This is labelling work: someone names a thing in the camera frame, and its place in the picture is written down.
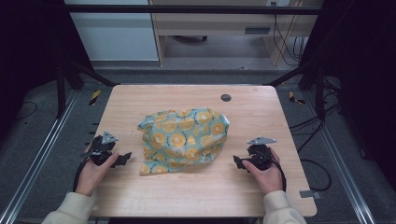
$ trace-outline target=aluminum rail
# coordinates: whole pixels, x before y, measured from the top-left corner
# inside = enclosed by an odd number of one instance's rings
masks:
[[[78,91],[72,91],[68,99],[66,110],[59,119],[55,120],[51,130],[49,131],[49,134],[47,135],[47,138],[45,139],[41,148],[38,150],[35,160],[32,162],[29,170],[20,183],[20,186],[18,187],[11,201],[8,203],[7,208],[0,215],[0,224],[11,224],[16,219],[41,171],[41,168],[47,160],[48,155],[51,153],[52,147],[55,144],[62,127],[69,117],[70,111],[77,100],[77,96]]]
[[[316,115],[316,109],[314,107],[314,100],[311,94],[304,93],[305,99],[307,99],[308,105],[314,115]],[[347,168],[346,163],[343,160],[343,157],[338,149],[337,145],[332,140],[332,136],[330,135],[329,130],[326,125],[323,126],[322,130],[322,138],[328,149],[329,156],[332,159],[332,164],[334,165],[334,169],[340,177],[341,183],[344,186],[346,191],[346,195],[349,198],[349,201],[352,204],[353,209],[355,210],[356,216],[359,219],[361,224],[375,224],[375,219],[373,214],[370,211],[366,201],[364,200],[361,191],[353,178],[352,173],[350,173]]]

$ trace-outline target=yellow patterned fabric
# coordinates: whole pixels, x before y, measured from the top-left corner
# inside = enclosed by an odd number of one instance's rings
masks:
[[[190,164],[213,161],[227,138],[230,122],[210,108],[168,110],[146,116],[143,132],[145,163],[141,175],[182,170]]]

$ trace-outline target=person's left hand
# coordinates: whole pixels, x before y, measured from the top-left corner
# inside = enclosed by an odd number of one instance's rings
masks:
[[[79,175],[76,193],[91,197],[93,191],[99,186],[108,169],[117,160],[118,156],[119,153],[111,155],[100,166],[97,166],[92,160],[88,160]]]

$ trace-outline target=black curtain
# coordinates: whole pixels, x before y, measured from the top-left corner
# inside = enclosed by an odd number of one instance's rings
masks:
[[[74,60],[93,70],[63,0],[4,0],[0,7],[0,136],[7,133],[32,88],[56,79],[56,67]]]
[[[396,1],[355,0],[319,65],[325,75],[340,79],[340,100],[362,152],[377,161],[396,189],[395,14]],[[329,22],[334,20],[318,20],[315,24],[309,39],[312,45],[307,45],[304,52],[306,60],[313,56]]]

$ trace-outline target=metal bar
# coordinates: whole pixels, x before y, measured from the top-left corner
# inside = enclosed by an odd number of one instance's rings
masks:
[[[312,96],[306,93],[304,93],[304,96],[305,99],[307,99],[307,104],[309,105],[312,113],[316,115]],[[364,201],[361,191],[359,190],[359,187],[356,184],[352,174],[349,172],[349,169],[347,168],[337,145],[332,140],[332,136],[330,135],[326,125],[323,126],[321,133],[326,144],[326,148],[328,149],[330,158],[332,159],[334,169],[340,177],[341,183],[343,184],[346,195],[348,196],[352,207],[355,210],[356,216],[361,223],[375,223],[370,208],[367,206],[366,201]]]
[[[283,75],[282,77],[279,77],[270,83],[264,83],[262,85],[277,87],[278,85],[291,79],[292,77],[303,74],[306,71],[306,69],[309,68],[310,65],[311,65],[311,62],[307,62],[303,65],[300,65],[300,66],[294,68],[293,70],[289,71],[287,74]]]
[[[319,66],[317,69],[318,69],[318,75],[317,75],[317,86],[316,86],[316,94],[315,94],[315,109],[317,110],[319,119],[324,120],[326,116],[326,112],[324,111],[324,100],[323,100],[324,71],[321,66]]]
[[[88,75],[88,76],[100,81],[101,83],[107,85],[108,87],[114,87],[114,86],[120,85],[120,83],[112,82],[112,81],[108,80],[107,78],[101,77],[100,75],[96,74],[94,71],[83,66],[80,63],[77,63],[75,61],[69,61],[69,64],[71,64],[78,71],[85,73],[85,75]]]
[[[58,92],[58,114],[56,119],[59,119],[66,109],[66,94],[64,92],[64,68],[62,63],[56,68],[56,90]]]
[[[244,7],[244,6],[146,6],[146,5],[46,5],[48,10],[65,10],[86,13],[198,13],[198,14],[273,14],[319,15],[341,12],[340,9],[322,7]]]
[[[55,144],[55,141],[58,138],[62,127],[64,126],[70,114],[70,111],[76,101],[77,96],[78,91],[72,91],[72,94],[69,96],[67,108],[64,111],[64,114],[59,119],[55,120],[43,145],[38,150],[38,153],[35,156],[35,160],[30,165],[29,170],[27,171],[25,177],[20,183],[11,201],[8,203],[7,208],[1,214],[1,224],[11,224],[16,219],[18,213],[21,210],[21,207],[23,206],[23,203],[25,202],[30,190],[32,189],[33,184],[35,183],[35,180],[37,179],[41,171],[41,168],[43,167],[48,155],[50,154],[53,145]]]

